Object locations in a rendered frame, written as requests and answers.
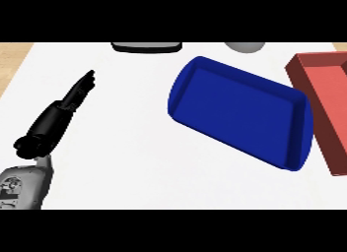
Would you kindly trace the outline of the blue tray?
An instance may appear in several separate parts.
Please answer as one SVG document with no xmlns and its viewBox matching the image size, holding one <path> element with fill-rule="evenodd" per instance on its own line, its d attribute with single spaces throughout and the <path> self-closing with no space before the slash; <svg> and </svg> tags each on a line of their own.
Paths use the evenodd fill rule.
<svg viewBox="0 0 347 252">
<path fill-rule="evenodd" d="M 300 90 L 199 56 L 177 77 L 168 114 L 178 123 L 279 168 L 303 168 L 313 115 Z"/>
</svg>

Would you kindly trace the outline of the red open box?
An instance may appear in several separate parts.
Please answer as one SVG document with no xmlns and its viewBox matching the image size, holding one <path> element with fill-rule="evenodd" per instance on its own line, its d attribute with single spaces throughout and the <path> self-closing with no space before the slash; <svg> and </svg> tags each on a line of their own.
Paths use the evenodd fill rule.
<svg viewBox="0 0 347 252">
<path fill-rule="evenodd" d="M 288 66 L 313 110 L 313 132 L 332 175 L 347 175 L 347 52 L 298 53 Z"/>
</svg>

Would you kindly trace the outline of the black and grey appliance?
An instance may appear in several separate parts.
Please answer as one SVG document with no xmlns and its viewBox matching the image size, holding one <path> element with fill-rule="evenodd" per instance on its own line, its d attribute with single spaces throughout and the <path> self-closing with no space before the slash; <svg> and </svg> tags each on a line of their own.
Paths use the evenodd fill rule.
<svg viewBox="0 0 347 252">
<path fill-rule="evenodd" d="M 129 53 L 171 53 L 183 48 L 181 42 L 113 42 L 113 48 Z"/>
</svg>

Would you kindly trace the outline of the grey round object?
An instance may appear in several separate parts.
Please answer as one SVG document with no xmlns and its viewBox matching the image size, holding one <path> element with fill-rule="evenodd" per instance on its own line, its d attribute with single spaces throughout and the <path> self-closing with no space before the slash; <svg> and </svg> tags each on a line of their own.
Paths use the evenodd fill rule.
<svg viewBox="0 0 347 252">
<path fill-rule="evenodd" d="M 227 47 L 241 53 L 254 53 L 260 51 L 266 45 L 264 42 L 229 42 Z"/>
</svg>

